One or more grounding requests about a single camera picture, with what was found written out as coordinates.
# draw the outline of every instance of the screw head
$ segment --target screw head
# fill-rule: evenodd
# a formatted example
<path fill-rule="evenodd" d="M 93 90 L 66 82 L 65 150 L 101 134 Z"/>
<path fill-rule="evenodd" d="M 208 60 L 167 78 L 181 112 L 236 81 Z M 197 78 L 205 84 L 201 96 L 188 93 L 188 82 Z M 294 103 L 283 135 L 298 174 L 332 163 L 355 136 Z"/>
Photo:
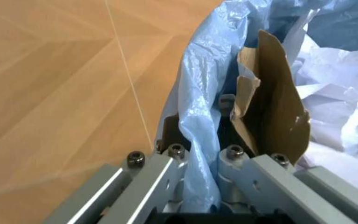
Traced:
<path fill-rule="evenodd" d="M 288 157 L 282 153 L 273 153 L 270 157 L 284 168 L 287 168 L 289 165 Z"/>
<path fill-rule="evenodd" d="M 227 147 L 226 156 L 228 159 L 239 159 L 244 155 L 244 149 L 239 145 L 230 145 Z"/>
<path fill-rule="evenodd" d="M 140 151 L 133 151 L 126 157 L 129 168 L 142 168 L 145 164 L 145 154 Z"/>
<path fill-rule="evenodd" d="M 178 143 L 170 145 L 168 147 L 168 156 L 174 159 L 183 159 L 185 157 L 185 147 Z"/>

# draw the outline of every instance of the wood grain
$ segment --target wood grain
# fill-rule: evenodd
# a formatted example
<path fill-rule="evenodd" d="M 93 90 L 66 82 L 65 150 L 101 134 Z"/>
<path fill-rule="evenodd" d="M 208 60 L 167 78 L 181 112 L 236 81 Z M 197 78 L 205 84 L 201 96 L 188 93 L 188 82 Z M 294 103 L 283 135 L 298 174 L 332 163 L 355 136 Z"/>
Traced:
<path fill-rule="evenodd" d="M 183 51 L 218 4 L 0 0 L 0 223 L 38 223 L 102 164 L 151 152 Z"/>

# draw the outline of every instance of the cardboard piece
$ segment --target cardboard piece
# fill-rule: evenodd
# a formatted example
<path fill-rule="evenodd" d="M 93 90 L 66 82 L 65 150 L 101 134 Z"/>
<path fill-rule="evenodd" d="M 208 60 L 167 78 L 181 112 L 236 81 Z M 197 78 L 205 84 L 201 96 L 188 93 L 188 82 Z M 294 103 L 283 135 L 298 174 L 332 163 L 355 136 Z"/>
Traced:
<path fill-rule="evenodd" d="M 258 40 L 258 48 L 244 48 L 237 57 L 240 76 L 231 122 L 255 155 L 282 153 L 294 164 L 308 146 L 310 116 L 280 42 L 263 30 Z"/>

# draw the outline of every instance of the brown cardboard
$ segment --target brown cardboard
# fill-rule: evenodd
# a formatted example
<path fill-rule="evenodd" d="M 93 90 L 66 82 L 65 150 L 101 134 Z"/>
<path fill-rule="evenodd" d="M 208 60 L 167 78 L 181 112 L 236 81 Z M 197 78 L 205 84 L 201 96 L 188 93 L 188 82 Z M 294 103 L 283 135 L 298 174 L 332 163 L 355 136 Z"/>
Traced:
<path fill-rule="evenodd" d="M 280 42 L 259 31 L 259 46 L 244 48 L 238 55 L 240 73 L 231 117 L 238 134 L 255 154 L 282 153 L 295 163 L 309 143 L 309 113 L 292 82 Z"/>

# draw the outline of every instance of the crumpled paper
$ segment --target crumpled paper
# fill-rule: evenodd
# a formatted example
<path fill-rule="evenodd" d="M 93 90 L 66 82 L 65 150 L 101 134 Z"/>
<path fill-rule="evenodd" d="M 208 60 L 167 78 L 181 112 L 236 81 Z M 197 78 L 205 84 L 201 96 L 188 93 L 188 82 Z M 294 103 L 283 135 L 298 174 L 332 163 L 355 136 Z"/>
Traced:
<path fill-rule="evenodd" d="M 323 166 L 358 188 L 358 51 L 319 47 L 306 34 L 314 15 L 301 17 L 292 28 L 300 31 L 290 30 L 284 40 L 293 81 L 311 116 L 312 141 L 297 165 Z M 297 41 L 286 45 L 289 40 Z"/>
<path fill-rule="evenodd" d="M 296 89 L 311 116 L 313 141 L 358 154 L 358 51 L 319 47 L 307 34 L 316 12 L 300 18 L 284 40 Z M 287 47 L 287 40 L 303 39 Z M 299 48 L 296 59 L 294 49 Z"/>

